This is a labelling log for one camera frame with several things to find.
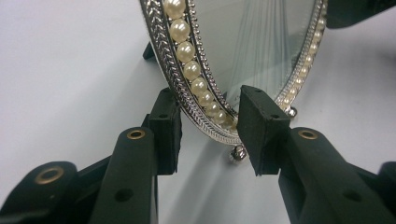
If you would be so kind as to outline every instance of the ornate silver frame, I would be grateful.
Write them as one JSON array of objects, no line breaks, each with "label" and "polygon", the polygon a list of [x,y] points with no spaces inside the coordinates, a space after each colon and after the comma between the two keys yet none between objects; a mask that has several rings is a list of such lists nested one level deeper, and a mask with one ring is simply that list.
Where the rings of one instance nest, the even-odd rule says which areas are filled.
[{"label": "ornate silver frame", "polygon": [[[193,59],[201,66],[200,77],[207,83],[207,89],[214,96],[214,101],[219,104],[222,111],[226,112],[226,119],[228,119],[228,122],[231,121],[232,123],[228,123],[228,128],[223,128],[221,124],[215,123],[213,118],[207,116],[205,114],[205,109],[199,105],[197,97],[191,93],[191,82],[183,76],[184,63],[177,58],[178,43],[175,42],[169,34],[169,27],[172,19],[168,18],[163,10],[163,0],[140,0],[140,3],[148,27],[150,43],[155,52],[157,62],[163,71],[171,91],[175,93],[187,117],[203,133],[214,140],[228,145],[240,145],[241,140],[235,128],[237,113],[224,99],[210,72],[202,38],[199,36],[199,26],[193,0],[185,0],[186,9],[181,17],[191,29],[187,41],[195,48]],[[275,99],[275,102],[285,112],[290,110],[290,105],[304,84],[308,71],[312,66],[313,59],[326,26],[326,10],[327,0],[316,0],[302,53],[300,54],[298,62],[285,88]]]}]

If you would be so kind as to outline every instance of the pearl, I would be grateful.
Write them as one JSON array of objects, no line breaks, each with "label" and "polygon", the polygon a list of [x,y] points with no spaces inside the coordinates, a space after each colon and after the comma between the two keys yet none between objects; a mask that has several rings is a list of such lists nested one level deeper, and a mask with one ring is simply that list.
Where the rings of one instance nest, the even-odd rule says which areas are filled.
[{"label": "pearl", "polygon": [[294,89],[294,88],[292,88],[292,89],[290,90],[290,93],[295,95],[295,94],[297,94],[297,90]]},{"label": "pearl", "polygon": [[210,91],[204,91],[204,93],[198,97],[198,103],[201,106],[209,106],[213,99],[213,94]]},{"label": "pearl", "polygon": [[308,74],[308,68],[303,67],[300,71],[300,77],[306,77],[307,74]]},{"label": "pearl", "polygon": [[207,91],[207,84],[203,78],[198,77],[191,83],[191,92],[194,95],[200,96],[205,91]]},{"label": "pearl", "polygon": [[216,116],[213,118],[213,121],[217,124],[222,124],[226,120],[227,114],[224,112],[224,110],[220,110]]},{"label": "pearl", "polygon": [[163,9],[169,18],[178,19],[183,16],[184,10],[186,10],[186,2],[184,0],[165,0]]},{"label": "pearl", "polygon": [[322,16],[327,15],[327,3],[324,3],[321,10]]},{"label": "pearl", "polygon": [[190,26],[184,20],[177,19],[172,22],[169,28],[169,34],[177,43],[181,43],[189,37]]},{"label": "pearl", "polygon": [[177,47],[176,56],[183,62],[187,63],[194,58],[195,48],[190,42],[183,42]]},{"label": "pearl", "polygon": [[283,110],[283,111],[285,111],[286,108],[288,108],[288,104],[286,104],[286,103],[281,103],[280,109]]},{"label": "pearl", "polygon": [[201,74],[201,66],[196,61],[191,61],[184,65],[183,74],[186,79],[193,81]]},{"label": "pearl", "polygon": [[308,55],[308,56],[306,56],[305,61],[306,61],[308,64],[311,64],[312,61],[314,61],[314,59],[312,58],[311,55]]},{"label": "pearl", "polygon": [[220,110],[220,106],[216,102],[210,103],[208,107],[205,108],[205,112],[209,117],[215,117]]},{"label": "pearl", "polygon": [[314,39],[313,41],[318,42],[322,38],[322,32],[321,31],[316,31],[314,33]]},{"label": "pearl", "polygon": [[318,29],[323,30],[326,27],[326,20],[324,19],[319,19],[318,20]]},{"label": "pearl", "polygon": [[235,119],[233,121],[233,126],[231,126],[230,128],[230,133],[238,133],[238,131],[236,130],[236,125],[238,124],[238,119]]},{"label": "pearl", "polygon": [[296,84],[303,84],[303,80],[301,78],[297,78],[296,79]]},{"label": "pearl", "polygon": [[309,53],[314,54],[318,51],[318,44],[311,44],[311,47],[309,48]]},{"label": "pearl", "polygon": [[288,95],[286,95],[286,98],[288,98],[291,103],[296,98],[296,95],[289,93]]},{"label": "pearl", "polygon": [[284,102],[285,104],[289,104],[289,103],[291,103],[291,101],[290,101],[290,99],[289,99],[289,98],[285,98],[285,99],[283,100],[283,102]]},{"label": "pearl", "polygon": [[233,120],[230,116],[226,116],[224,122],[221,123],[221,128],[230,129],[231,127],[233,127]]}]

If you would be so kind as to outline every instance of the mirror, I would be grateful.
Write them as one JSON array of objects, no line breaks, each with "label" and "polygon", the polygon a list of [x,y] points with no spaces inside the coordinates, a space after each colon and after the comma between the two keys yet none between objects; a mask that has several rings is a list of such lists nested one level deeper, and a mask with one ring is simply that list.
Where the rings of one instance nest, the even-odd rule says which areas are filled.
[{"label": "mirror", "polygon": [[304,46],[315,0],[201,0],[200,36],[213,77],[237,111],[242,85],[274,100]]},{"label": "mirror", "polygon": [[238,145],[241,85],[266,91],[289,112],[318,50],[327,2],[141,0],[141,6],[182,109],[213,139]]}]

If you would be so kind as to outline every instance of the white tabletop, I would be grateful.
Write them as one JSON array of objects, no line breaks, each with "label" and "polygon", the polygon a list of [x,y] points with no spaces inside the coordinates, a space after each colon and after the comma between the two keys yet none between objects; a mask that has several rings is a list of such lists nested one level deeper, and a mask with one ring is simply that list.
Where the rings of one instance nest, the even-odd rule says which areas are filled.
[{"label": "white tabletop", "polygon": [[[371,172],[396,161],[396,8],[327,30],[295,101],[293,127],[324,133]],[[137,1],[0,3],[0,203],[32,169],[78,169],[111,154],[166,87],[141,54],[149,37]],[[277,176],[233,166],[231,149],[183,117],[178,173],[160,177],[160,223],[289,223]]]}]

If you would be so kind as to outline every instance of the mirror frame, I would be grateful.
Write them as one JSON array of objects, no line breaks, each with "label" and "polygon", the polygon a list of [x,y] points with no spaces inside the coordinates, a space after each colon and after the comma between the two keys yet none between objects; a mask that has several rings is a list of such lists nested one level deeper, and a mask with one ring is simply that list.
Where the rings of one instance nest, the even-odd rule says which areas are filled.
[{"label": "mirror frame", "polygon": [[[315,1],[311,21],[297,64],[293,68],[285,87],[275,98],[276,104],[286,113],[290,111],[291,103],[303,86],[317,53],[326,27],[327,1]],[[187,117],[203,133],[224,144],[240,145],[241,140],[236,131],[238,114],[226,102],[210,71],[203,48],[203,40],[199,35],[199,25],[193,0],[178,0],[185,7],[178,6],[178,13],[173,11],[174,14],[171,16],[169,16],[170,12],[164,8],[164,4],[167,4],[165,2],[169,2],[169,0],[140,0],[148,27],[150,43],[169,88],[175,94]],[[177,19],[182,19],[188,25],[188,36],[182,42],[176,42],[169,31],[172,21]],[[182,61],[186,60],[181,61],[177,54],[179,53],[178,56],[180,57],[180,52],[186,48],[180,46],[187,46],[187,51],[184,53],[190,55],[188,60],[196,61],[199,64],[199,77],[205,80],[207,90],[205,92],[206,98],[202,96],[202,102],[199,99],[201,96],[196,96],[191,92],[191,80],[183,75],[184,65],[187,62],[183,63]],[[219,113],[217,113],[216,118],[206,114],[205,106],[202,106],[206,104],[205,100],[217,103]]]}]

